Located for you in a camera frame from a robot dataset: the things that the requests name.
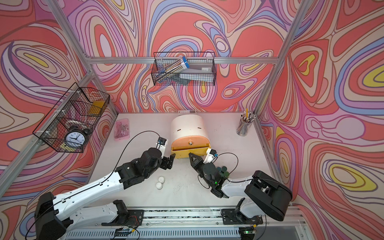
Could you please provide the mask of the yellow drawer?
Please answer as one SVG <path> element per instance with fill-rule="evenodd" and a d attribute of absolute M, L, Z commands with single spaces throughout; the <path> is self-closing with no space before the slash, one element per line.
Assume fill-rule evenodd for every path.
<path fill-rule="evenodd" d="M 175 154 L 176 159 L 189 158 L 189 153 L 195 154 L 197 156 L 204 156 L 207 154 L 209 147 L 197 148 L 197 149 L 184 149 L 184 150 L 171 150 L 172 154 Z"/>

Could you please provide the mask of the peach top drawer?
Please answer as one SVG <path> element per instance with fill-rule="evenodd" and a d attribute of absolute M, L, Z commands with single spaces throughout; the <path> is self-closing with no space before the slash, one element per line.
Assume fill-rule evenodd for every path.
<path fill-rule="evenodd" d="M 171 144 L 172 151 L 207 148 L 210 146 L 208 138 L 203 136 L 186 136 L 174 140 Z"/>

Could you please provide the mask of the white round drawer cabinet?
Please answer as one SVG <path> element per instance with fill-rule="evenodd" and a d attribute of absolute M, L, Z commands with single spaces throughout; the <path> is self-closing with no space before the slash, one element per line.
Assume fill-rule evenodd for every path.
<path fill-rule="evenodd" d="M 203 136 L 209 139 L 203 118 L 199 115 L 181 115 L 171 122 L 171 144 L 186 136 Z"/>

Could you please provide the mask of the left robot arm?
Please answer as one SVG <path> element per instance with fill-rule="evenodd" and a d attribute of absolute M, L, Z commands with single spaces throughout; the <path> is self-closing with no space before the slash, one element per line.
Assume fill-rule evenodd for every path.
<path fill-rule="evenodd" d="M 117 167 L 105 177 L 64 194 L 43 194 L 34 213 L 36 238 L 57 240 L 66 232 L 92 224 L 102 226 L 138 225 L 124 201 L 115 200 L 101 207 L 86 206 L 112 193 L 126 190 L 148 179 L 157 169 L 169 170 L 176 155 L 164 156 L 157 148 L 149 148 L 141 157 Z"/>

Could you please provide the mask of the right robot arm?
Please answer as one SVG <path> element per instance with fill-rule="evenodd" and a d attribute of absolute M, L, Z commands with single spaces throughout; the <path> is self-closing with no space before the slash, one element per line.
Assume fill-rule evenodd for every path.
<path fill-rule="evenodd" d="M 210 160 L 189 153 L 191 167 L 198 173 L 210 192 L 218 198 L 240 197 L 235 210 L 237 221 L 266 215 L 282 222 L 293 198 L 291 190 L 263 171 L 255 171 L 244 179 L 231 179 L 224 167 L 216 167 L 215 155 Z"/>

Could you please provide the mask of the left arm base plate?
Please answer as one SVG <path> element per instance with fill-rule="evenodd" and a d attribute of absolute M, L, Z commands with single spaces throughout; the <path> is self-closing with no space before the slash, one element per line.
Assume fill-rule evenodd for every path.
<path fill-rule="evenodd" d="M 102 223 L 104 227 L 127 226 L 139 227 L 144 219 L 144 210 L 128 210 L 126 213 L 118 214 L 118 216 L 110 223 Z"/>

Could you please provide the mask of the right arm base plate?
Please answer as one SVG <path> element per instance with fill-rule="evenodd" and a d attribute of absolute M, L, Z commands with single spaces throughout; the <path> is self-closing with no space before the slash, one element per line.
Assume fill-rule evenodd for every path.
<path fill-rule="evenodd" d="M 262 225 L 264 223 L 262 216 L 248 218 L 236 209 L 222 209 L 221 216 L 224 225 Z"/>

